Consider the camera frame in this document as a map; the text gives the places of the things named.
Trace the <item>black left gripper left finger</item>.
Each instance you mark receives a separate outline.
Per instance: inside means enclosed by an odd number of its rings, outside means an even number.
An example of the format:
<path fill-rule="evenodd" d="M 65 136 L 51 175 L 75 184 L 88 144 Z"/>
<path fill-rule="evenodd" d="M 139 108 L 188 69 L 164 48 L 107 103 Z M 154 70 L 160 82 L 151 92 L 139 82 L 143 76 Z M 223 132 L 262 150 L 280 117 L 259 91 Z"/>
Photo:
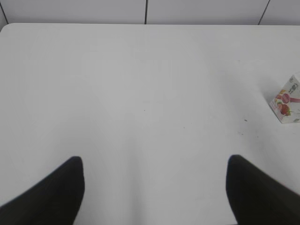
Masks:
<path fill-rule="evenodd" d="M 69 158 L 39 183 L 2 205 L 2 225 L 72 225 L 83 201 L 83 161 Z"/>

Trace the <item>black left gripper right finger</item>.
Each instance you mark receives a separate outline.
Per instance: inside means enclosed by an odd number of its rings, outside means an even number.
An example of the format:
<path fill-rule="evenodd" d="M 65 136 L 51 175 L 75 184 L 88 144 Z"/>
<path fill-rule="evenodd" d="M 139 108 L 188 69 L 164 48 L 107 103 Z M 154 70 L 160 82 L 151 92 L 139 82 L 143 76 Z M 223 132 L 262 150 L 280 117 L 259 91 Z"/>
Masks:
<path fill-rule="evenodd" d="M 226 194 L 239 225 L 300 223 L 300 196 L 241 155 L 228 160 Z"/>

